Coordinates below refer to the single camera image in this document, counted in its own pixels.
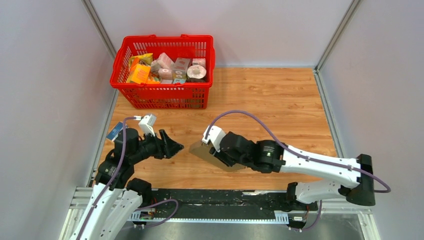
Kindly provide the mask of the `brown cardboard paper box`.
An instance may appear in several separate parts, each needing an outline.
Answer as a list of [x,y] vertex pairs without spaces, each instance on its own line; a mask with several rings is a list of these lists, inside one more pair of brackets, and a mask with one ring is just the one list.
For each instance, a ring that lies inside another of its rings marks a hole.
[[245,169],[246,167],[240,164],[235,164],[233,166],[226,166],[223,162],[221,162],[218,158],[213,156],[210,153],[211,150],[214,150],[213,145],[211,143],[205,144],[201,140],[196,141],[189,147],[189,152],[194,156],[202,159],[203,161],[220,168],[223,171],[233,173],[236,171],[240,171]]

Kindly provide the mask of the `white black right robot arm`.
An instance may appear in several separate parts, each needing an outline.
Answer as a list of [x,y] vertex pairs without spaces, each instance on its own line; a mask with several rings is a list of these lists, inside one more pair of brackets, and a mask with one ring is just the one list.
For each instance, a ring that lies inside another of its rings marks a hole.
[[286,205],[299,209],[320,200],[346,199],[359,206],[376,204],[372,157],[337,158],[307,152],[274,140],[253,142],[233,132],[204,134],[202,143],[224,166],[247,167],[269,174],[299,173],[321,178],[315,182],[292,182],[287,186]]

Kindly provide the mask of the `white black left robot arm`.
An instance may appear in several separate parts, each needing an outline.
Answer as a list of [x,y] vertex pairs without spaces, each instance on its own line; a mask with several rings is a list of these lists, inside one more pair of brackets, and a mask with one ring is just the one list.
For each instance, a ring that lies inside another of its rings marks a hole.
[[113,240],[138,208],[152,208],[151,183],[133,178],[135,165],[148,158],[170,159],[184,149],[161,129],[159,136],[121,130],[99,165],[94,186],[72,240]]

